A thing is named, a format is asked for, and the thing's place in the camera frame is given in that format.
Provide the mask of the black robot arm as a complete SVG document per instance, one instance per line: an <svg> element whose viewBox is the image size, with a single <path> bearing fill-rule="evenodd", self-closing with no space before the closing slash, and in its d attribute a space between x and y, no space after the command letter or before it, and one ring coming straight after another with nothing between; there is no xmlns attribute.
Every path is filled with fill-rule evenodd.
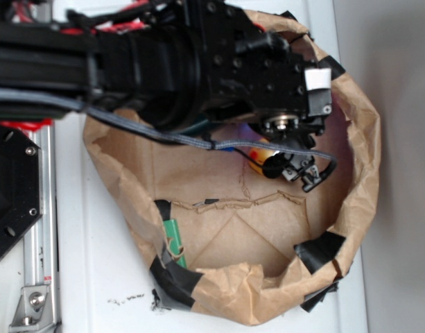
<svg viewBox="0 0 425 333"><path fill-rule="evenodd" d="M319 170L314 137L331 114L331 71L224 1L142 1L65 22L0 20L0 123L87 114L156 142L271 150L265 176Z"/></svg>

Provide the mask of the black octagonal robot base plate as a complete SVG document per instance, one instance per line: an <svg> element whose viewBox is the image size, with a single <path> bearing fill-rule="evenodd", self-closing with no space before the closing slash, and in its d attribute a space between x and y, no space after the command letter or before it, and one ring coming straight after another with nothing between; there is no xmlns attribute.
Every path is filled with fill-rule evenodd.
<svg viewBox="0 0 425 333"><path fill-rule="evenodd" d="M0 125L0 261L41 217L40 147Z"/></svg>

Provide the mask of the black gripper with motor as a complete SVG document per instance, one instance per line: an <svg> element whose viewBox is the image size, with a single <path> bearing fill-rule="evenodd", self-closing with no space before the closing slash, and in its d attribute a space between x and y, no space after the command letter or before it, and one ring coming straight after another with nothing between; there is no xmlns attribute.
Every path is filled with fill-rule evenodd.
<svg viewBox="0 0 425 333"><path fill-rule="evenodd" d="M247 123L267 138L275 154L262 166L265 176L299 179L304 191L326 180L333 168L317 168L313 136L324 132L332 111L331 70L223 1L199 1L198 19L206 118Z"/></svg>

